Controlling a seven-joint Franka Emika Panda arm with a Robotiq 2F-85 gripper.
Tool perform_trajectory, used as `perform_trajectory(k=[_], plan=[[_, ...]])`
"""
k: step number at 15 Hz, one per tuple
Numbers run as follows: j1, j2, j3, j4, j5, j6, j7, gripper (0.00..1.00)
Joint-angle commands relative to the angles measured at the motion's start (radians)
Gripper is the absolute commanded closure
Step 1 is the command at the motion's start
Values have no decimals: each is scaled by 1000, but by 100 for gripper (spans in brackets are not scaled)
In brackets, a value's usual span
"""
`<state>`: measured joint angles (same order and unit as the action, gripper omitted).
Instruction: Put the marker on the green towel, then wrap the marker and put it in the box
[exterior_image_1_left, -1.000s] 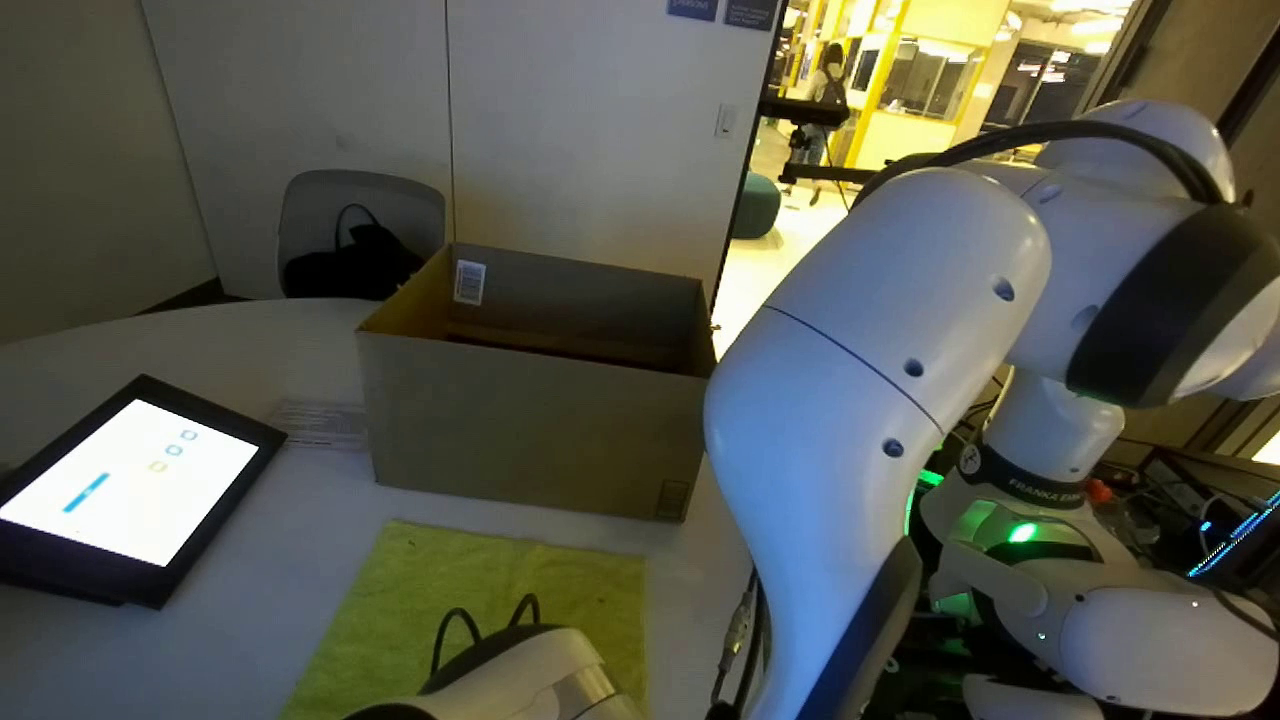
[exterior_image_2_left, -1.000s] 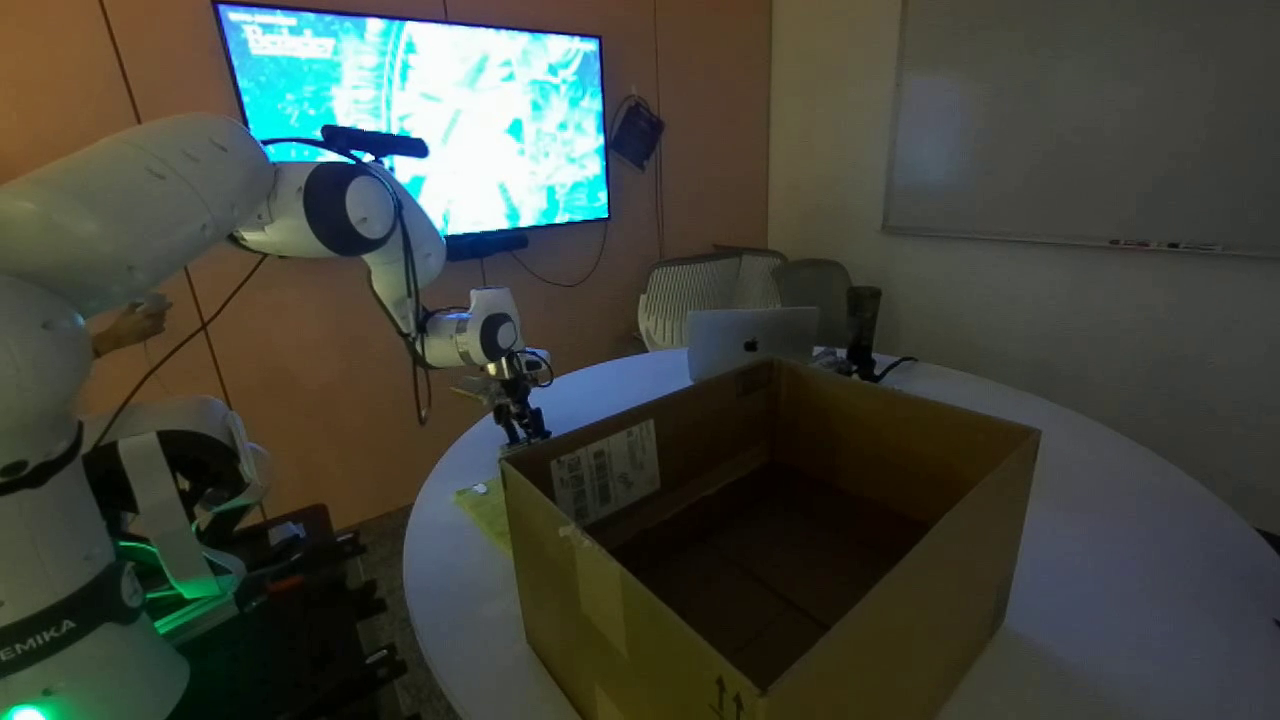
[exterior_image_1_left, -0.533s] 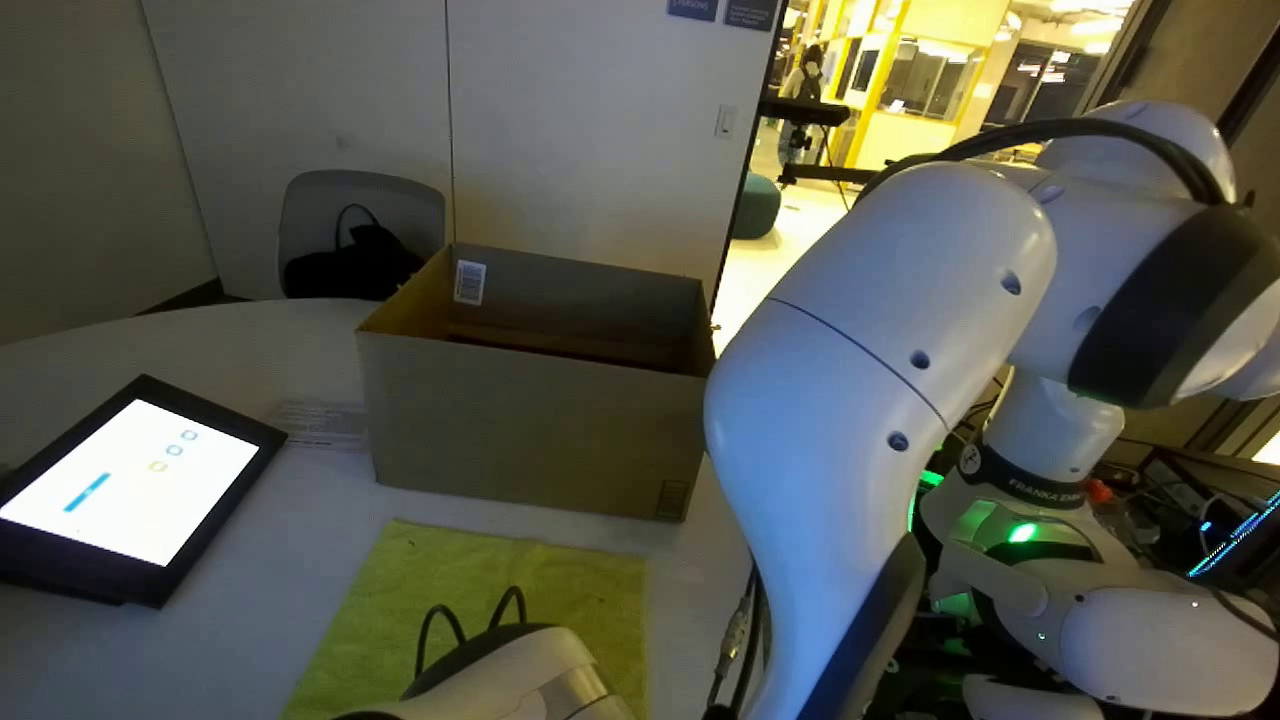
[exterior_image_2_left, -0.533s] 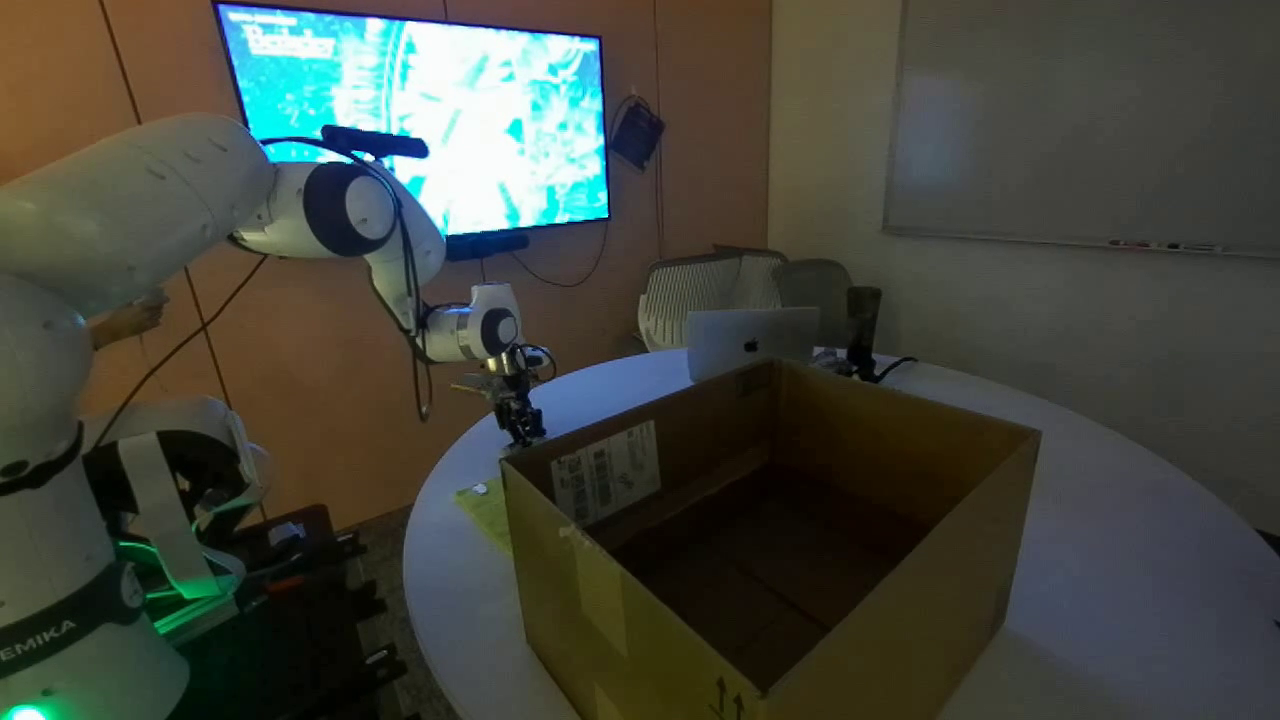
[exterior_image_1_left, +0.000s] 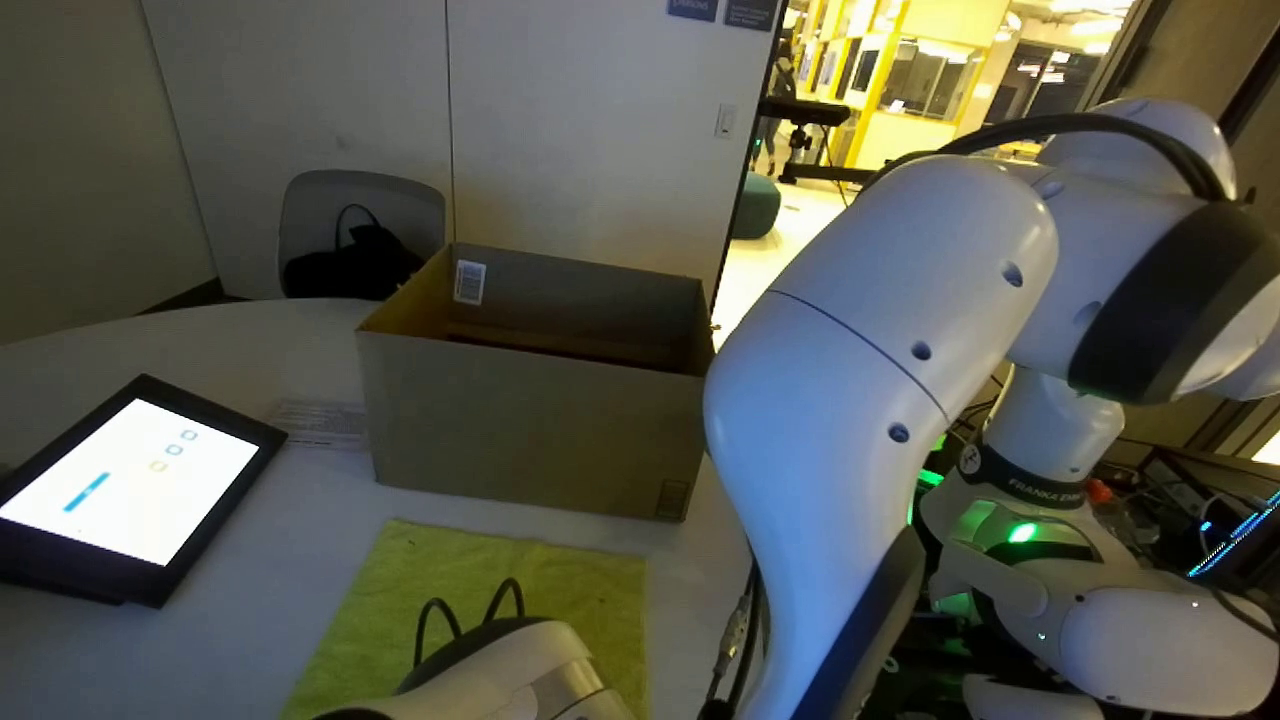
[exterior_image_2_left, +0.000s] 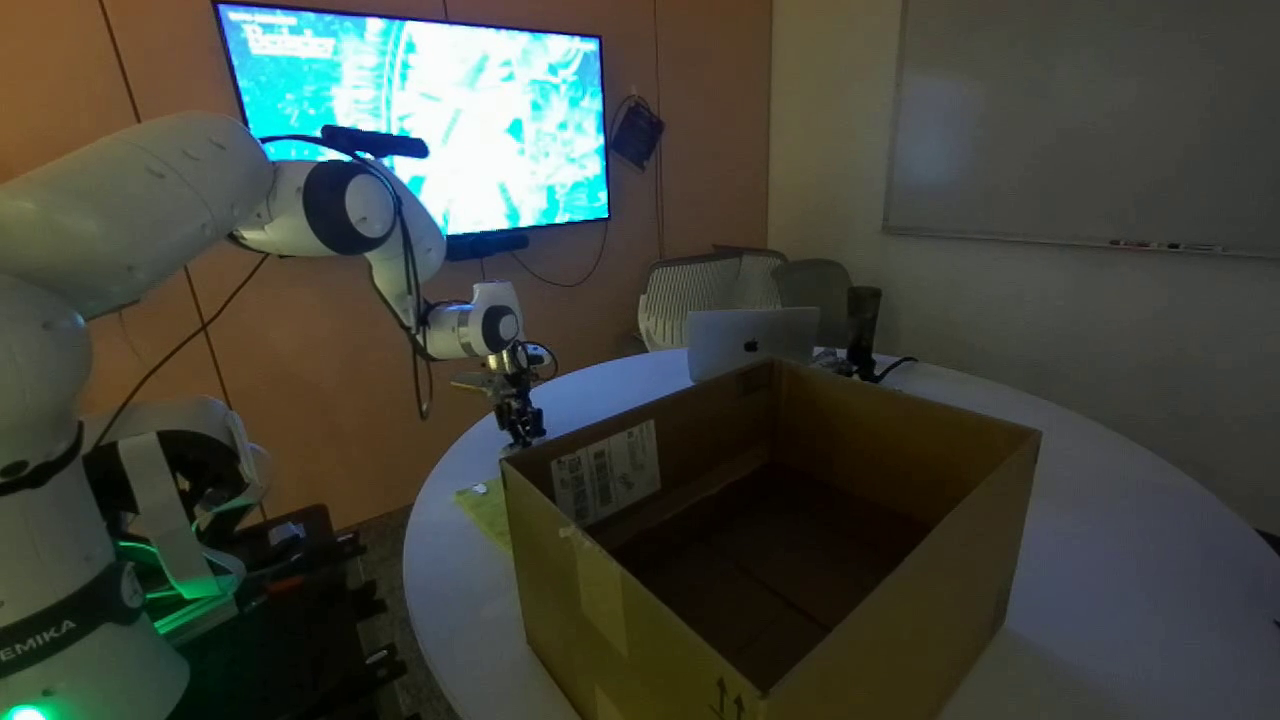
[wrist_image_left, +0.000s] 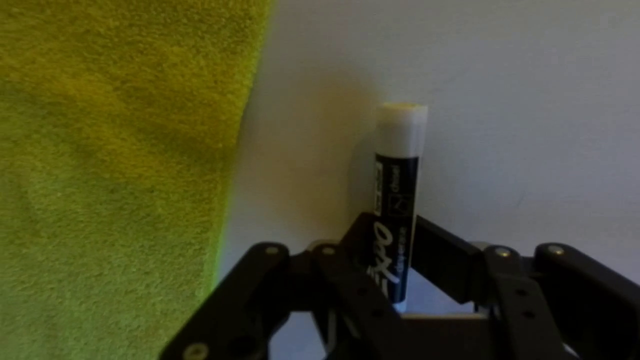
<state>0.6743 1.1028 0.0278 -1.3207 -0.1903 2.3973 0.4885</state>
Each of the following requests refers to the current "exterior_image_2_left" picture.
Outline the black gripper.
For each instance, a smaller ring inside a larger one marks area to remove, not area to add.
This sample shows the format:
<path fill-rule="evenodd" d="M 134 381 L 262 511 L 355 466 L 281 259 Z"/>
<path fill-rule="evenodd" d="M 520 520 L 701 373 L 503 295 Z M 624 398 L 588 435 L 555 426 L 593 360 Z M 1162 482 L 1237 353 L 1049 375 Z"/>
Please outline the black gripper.
<path fill-rule="evenodd" d="M 508 439 L 544 435 L 544 410 L 533 400 L 533 390 L 550 363 L 550 347 L 533 340 L 516 340 L 489 360 L 494 410 Z"/>

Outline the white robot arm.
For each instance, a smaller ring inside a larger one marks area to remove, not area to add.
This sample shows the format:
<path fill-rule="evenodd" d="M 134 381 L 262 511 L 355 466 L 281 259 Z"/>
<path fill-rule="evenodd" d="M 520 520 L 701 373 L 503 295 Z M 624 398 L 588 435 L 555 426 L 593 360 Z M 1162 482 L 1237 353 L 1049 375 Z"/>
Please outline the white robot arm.
<path fill-rule="evenodd" d="M 151 118 L 0 190 L 0 709 L 3 720 L 164 720 L 189 661 L 143 617 L 135 569 L 90 484 L 90 410 L 119 322 L 232 241 L 262 259 L 361 259 L 428 360 L 523 340 L 511 289 L 435 299 L 447 241 L 369 158 L 278 159 L 219 111 Z"/>

